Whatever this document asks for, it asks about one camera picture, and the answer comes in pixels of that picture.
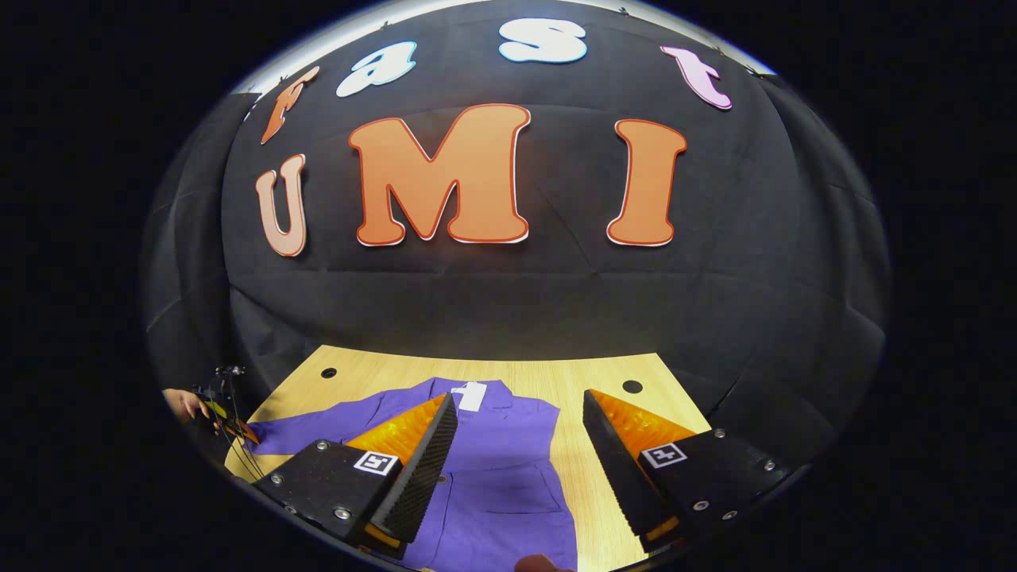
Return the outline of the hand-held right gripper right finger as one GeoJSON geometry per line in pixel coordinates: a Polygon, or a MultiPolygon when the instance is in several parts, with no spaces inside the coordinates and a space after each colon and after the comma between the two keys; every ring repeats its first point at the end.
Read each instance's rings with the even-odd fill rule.
{"type": "Polygon", "coordinates": [[[582,423],[648,554],[704,544],[795,482],[792,464],[733,432],[694,432],[592,388],[582,423]]]}

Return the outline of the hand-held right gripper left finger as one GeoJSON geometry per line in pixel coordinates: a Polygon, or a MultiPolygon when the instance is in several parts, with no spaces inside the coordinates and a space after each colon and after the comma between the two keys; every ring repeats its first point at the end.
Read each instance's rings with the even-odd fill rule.
{"type": "Polygon", "coordinates": [[[457,428],[446,393],[348,444],[315,439],[252,487],[342,544],[400,560],[418,535],[457,428]]]}

